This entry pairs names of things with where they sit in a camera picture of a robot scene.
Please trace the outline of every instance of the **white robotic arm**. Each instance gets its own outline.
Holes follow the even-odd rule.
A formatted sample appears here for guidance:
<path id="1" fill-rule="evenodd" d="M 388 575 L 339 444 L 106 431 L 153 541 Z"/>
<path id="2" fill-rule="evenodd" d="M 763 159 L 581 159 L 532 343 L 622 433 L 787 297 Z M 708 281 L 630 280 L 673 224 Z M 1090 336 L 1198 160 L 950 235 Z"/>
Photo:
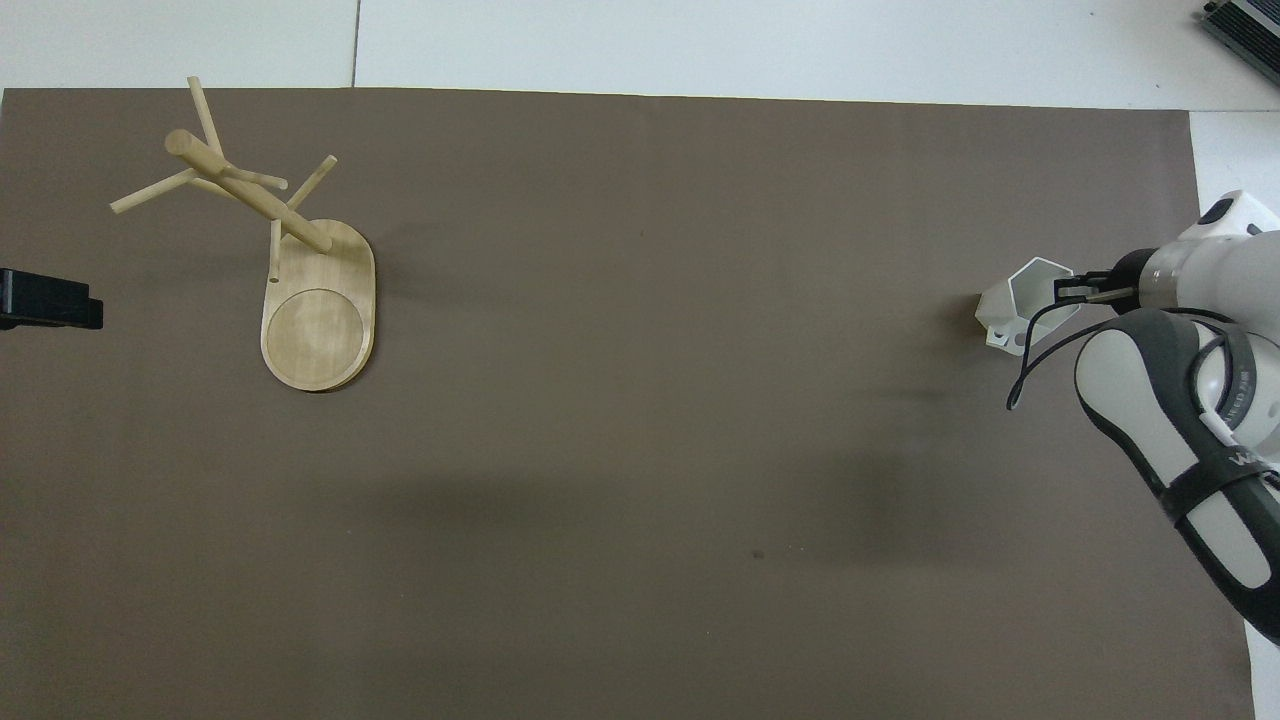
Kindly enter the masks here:
<path id="1" fill-rule="evenodd" d="M 1080 404 L 1280 644 L 1280 220 L 1233 192 L 1175 242 L 1064 284 L 1128 295 L 1080 350 Z"/>

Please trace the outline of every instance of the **white floor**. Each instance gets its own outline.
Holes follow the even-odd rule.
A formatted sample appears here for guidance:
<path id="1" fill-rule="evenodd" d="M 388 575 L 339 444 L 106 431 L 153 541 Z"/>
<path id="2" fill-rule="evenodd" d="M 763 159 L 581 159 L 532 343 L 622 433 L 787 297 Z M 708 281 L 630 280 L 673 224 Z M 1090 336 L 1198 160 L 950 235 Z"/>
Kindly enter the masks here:
<path id="1" fill-rule="evenodd" d="M 1196 26 L 1199 4 L 8 0 L 0 92 L 197 74 L 207 87 L 1185 109 L 1201 206 L 1244 187 L 1280 209 L 1280 87 Z M 1257 717 L 1280 720 L 1280 651 L 1257 635 L 1251 650 Z"/>

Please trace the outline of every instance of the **wooden mug holder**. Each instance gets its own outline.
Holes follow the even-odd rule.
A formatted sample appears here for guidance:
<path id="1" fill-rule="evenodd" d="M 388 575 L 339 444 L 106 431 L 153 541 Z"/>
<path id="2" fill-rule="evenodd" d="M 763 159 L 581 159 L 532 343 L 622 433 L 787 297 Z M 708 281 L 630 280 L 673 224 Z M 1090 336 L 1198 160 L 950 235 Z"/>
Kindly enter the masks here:
<path id="1" fill-rule="evenodd" d="M 193 184 L 238 200 L 271 222 L 270 259 L 262 300 L 262 359 L 284 384 L 320 392 L 334 389 L 364 369 L 374 347 L 376 273 L 369 241 L 338 220 L 307 220 L 302 200 L 333 168 L 329 155 L 288 201 L 268 187 L 288 181 L 237 168 L 223 155 L 200 79 L 187 78 L 205 141 L 175 129 L 165 150 L 188 169 L 111 202 L 116 214 Z"/>

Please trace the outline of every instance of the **white plastic hexagonal object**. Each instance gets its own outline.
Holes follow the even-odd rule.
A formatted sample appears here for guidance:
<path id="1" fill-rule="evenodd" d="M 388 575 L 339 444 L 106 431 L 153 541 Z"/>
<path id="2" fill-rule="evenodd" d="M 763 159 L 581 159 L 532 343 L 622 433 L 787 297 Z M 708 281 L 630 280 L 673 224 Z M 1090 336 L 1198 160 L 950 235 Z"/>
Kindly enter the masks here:
<path id="1" fill-rule="evenodd" d="M 974 313 L 978 322 L 987 328 L 987 345 L 1010 355 L 1021 355 L 1032 315 L 1041 307 L 1053 304 L 1053 281 L 1074 274 L 1070 268 L 1043 258 L 1033 258 L 1020 270 L 1009 275 L 1009 279 L 987 288 L 978 301 L 978 311 Z M 1076 310 L 1078 305 L 1070 305 L 1046 313 L 1036 322 L 1032 345 L 1057 329 Z"/>

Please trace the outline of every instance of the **wooden base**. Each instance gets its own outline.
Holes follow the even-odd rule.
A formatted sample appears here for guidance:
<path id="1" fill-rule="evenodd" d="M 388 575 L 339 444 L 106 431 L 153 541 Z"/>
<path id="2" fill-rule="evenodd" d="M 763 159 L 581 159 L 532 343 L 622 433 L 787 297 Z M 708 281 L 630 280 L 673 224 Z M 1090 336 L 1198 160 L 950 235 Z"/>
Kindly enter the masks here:
<path id="1" fill-rule="evenodd" d="M 280 238 L 279 281 L 266 283 L 262 359 L 284 384 L 334 389 L 364 369 L 374 348 L 374 252 L 338 220 L 311 220 L 333 238 L 321 255 L 292 234 Z"/>

